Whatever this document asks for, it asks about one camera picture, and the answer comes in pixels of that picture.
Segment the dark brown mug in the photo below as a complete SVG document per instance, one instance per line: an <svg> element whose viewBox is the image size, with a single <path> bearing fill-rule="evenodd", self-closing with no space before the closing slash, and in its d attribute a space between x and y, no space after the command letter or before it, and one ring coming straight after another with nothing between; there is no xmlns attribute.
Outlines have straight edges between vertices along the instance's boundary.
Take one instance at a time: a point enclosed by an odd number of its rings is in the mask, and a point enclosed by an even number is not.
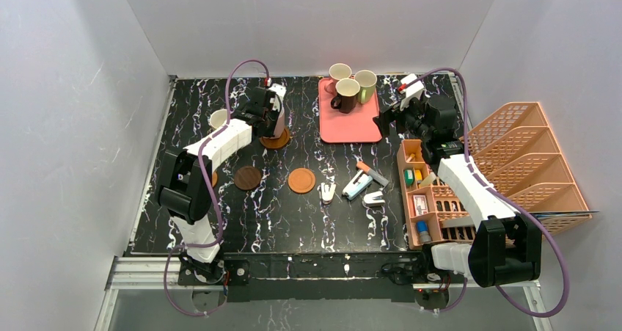
<svg viewBox="0 0 622 331"><path fill-rule="evenodd" d="M355 79L339 80L335 84L336 96L331 100L331 108L349 114L356 106L359 91L360 85Z"/></svg>

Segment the pink tray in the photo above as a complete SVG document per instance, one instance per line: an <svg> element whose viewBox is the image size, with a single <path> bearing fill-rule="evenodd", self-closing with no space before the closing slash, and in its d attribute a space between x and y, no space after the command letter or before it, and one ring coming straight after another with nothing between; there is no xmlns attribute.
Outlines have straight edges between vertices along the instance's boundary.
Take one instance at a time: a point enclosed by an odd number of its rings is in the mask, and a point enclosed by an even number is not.
<svg viewBox="0 0 622 331"><path fill-rule="evenodd" d="M320 138L326 143L376 143L382 138L373 118L379 115L377 92L370 101L358 103L356 108L344 114L331 107L333 95L325 91L331 79L318 82L318 107Z"/></svg>

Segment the green mug front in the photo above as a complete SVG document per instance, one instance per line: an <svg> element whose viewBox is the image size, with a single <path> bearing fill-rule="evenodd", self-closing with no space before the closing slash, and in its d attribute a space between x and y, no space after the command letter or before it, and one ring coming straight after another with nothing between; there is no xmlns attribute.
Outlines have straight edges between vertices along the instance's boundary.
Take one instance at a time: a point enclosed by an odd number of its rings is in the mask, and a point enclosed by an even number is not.
<svg viewBox="0 0 622 331"><path fill-rule="evenodd" d="M213 131L226 125L230 120L230 112L227 109L218 109L211 113L208 123Z"/></svg>

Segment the dark brown coaster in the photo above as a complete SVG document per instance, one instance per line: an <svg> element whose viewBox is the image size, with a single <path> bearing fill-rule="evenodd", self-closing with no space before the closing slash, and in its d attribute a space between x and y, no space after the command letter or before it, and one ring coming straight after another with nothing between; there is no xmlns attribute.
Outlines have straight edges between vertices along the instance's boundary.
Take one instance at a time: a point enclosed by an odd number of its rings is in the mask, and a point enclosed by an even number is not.
<svg viewBox="0 0 622 331"><path fill-rule="evenodd" d="M244 166L234 174L234 184L243 191L256 189L262 181L262 172L253 166Z"/></svg>

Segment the pink mug front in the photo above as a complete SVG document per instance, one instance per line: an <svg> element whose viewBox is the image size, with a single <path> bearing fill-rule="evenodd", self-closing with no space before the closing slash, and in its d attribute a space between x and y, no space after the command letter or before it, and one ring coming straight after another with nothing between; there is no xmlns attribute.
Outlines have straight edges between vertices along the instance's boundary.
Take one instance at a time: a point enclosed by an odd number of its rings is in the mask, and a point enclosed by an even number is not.
<svg viewBox="0 0 622 331"><path fill-rule="evenodd" d="M277 120L275 122L274 134L272 138L273 139L280 138L284 131L285 131L285 107L281 106Z"/></svg>

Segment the brown saucer coaster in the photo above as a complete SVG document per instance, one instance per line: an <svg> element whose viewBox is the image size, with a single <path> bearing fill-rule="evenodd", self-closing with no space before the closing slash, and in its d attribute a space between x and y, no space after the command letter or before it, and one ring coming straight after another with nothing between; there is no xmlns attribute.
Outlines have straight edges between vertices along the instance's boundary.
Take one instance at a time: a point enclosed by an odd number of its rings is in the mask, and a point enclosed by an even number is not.
<svg viewBox="0 0 622 331"><path fill-rule="evenodd" d="M280 137L277 138L268 138L261 137L260 143L266 148L271 150L278 150L283 148L290 141L290 130L288 128L284 128Z"/></svg>

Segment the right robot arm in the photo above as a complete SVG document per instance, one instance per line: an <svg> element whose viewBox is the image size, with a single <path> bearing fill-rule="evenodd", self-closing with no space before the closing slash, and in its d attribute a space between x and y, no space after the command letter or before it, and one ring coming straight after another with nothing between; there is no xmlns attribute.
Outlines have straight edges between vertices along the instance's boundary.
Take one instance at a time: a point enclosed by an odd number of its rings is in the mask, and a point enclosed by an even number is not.
<svg viewBox="0 0 622 331"><path fill-rule="evenodd" d="M421 141L423 161L450 187L475 226L471 244L425 243L431 272L462 274L481 287L535 280L541 272L542 232L539 221L504 200L480 173L465 141L456 134L455 101L444 97L412 98L374 117L382 136L395 124Z"/></svg>

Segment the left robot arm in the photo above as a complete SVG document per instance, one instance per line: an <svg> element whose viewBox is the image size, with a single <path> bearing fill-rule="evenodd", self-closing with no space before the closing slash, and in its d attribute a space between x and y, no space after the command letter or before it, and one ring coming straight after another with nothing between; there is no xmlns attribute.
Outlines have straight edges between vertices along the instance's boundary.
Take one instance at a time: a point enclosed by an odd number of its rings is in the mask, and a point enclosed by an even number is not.
<svg viewBox="0 0 622 331"><path fill-rule="evenodd" d="M225 112L223 123L205 138L166 150L154 194L179 229L192 260L212 263L220 249L222 235L213 232L208 217L217 206L212 174L253 139L283 135L286 92L281 84L256 87L249 100L234 112Z"/></svg>

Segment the light orange coaster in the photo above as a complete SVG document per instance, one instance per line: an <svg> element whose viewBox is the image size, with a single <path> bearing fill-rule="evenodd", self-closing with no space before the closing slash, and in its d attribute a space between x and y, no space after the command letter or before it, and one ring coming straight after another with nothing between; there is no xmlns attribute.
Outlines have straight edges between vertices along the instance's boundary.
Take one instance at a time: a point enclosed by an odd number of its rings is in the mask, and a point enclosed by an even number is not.
<svg viewBox="0 0 622 331"><path fill-rule="evenodd" d="M315 175L307 168L296 168L288 176L288 186L297 194L305 194L315 188Z"/></svg>

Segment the orange wooden coaster front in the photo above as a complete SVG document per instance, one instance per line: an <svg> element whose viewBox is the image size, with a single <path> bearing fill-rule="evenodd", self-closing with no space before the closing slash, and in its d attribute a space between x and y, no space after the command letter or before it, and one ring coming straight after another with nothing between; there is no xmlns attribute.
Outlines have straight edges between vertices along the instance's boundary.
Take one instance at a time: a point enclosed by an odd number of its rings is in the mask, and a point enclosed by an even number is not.
<svg viewBox="0 0 622 331"><path fill-rule="evenodd" d="M212 179L211 179L211 186L215 187L218 183L218 173L216 171L214 171L212 173Z"/></svg>

